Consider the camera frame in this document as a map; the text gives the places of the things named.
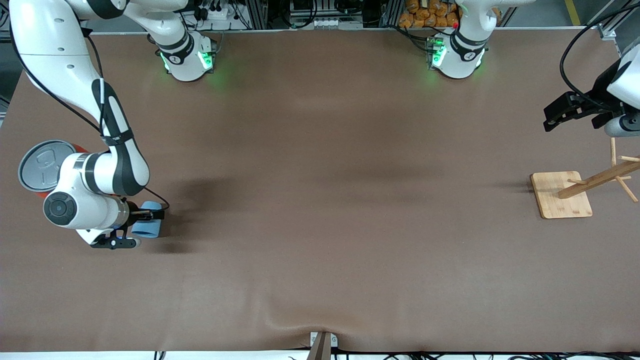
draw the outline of cup lid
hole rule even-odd
[[[63,140],[48,140],[32,147],[20,161],[20,184],[32,192],[55,189],[62,162],[75,152],[74,146]]]

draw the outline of wooden stand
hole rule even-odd
[[[617,164],[617,159],[624,162]],[[640,156],[616,157],[616,139],[611,138],[611,168],[589,179],[582,180],[580,174],[575,171],[535,173],[531,176],[531,183],[536,192],[540,215],[546,219],[590,217],[593,212],[585,191],[609,181],[618,182],[632,201],[638,202],[637,197],[625,184],[625,180],[631,177],[624,177],[638,169],[640,169]]]

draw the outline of orange package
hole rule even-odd
[[[404,5],[406,6],[407,11],[410,13],[415,13],[416,11],[420,10],[420,2],[418,0],[406,0],[404,2]]]
[[[415,20],[426,20],[430,15],[429,10],[421,8],[415,13]]]
[[[444,17],[436,18],[436,28],[446,28],[447,27],[447,19]]]
[[[436,26],[436,15],[431,14],[425,21],[425,26]]]
[[[436,16],[447,15],[447,4],[441,3],[440,0],[431,0],[429,2],[429,12]]]
[[[455,24],[458,23],[458,16],[455,13],[449,13],[447,15],[447,26],[453,28]]]
[[[400,15],[400,20],[398,21],[398,26],[401,28],[410,28],[413,24],[413,14],[412,13],[404,13]]]

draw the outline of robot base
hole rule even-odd
[[[173,75],[179,81],[195,81],[204,74],[213,73],[216,61],[218,44],[196,31],[189,31],[189,34],[193,37],[194,46],[182,63],[172,63],[171,56],[166,59],[161,54],[167,74]]]
[[[471,61],[463,61],[460,55],[452,50],[451,37],[445,34],[437,34],[429,38],[427,49],[433,50],[427,54],[429,69],[438,69],[442,74],[453,79],[464,79],[473,74],[480,66],[484,50]]]

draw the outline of brown tablecloth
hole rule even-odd
[[[637,205],[607,184],[592,218],[542,220],[529,185],[609,166],[589,120],[542,127],[574,34],[496,31],[459,81],[391,31],[234,34],[194,83],[143,36],[96,36],[171,202],[164,237],[97,250],[48,223],[22,155],[104,146],[23,77],[0,130],[0,350],[295,348],[319,329],[360,351],[640,350]],[[592,31],[569,76],[588,89],[616,57]]]

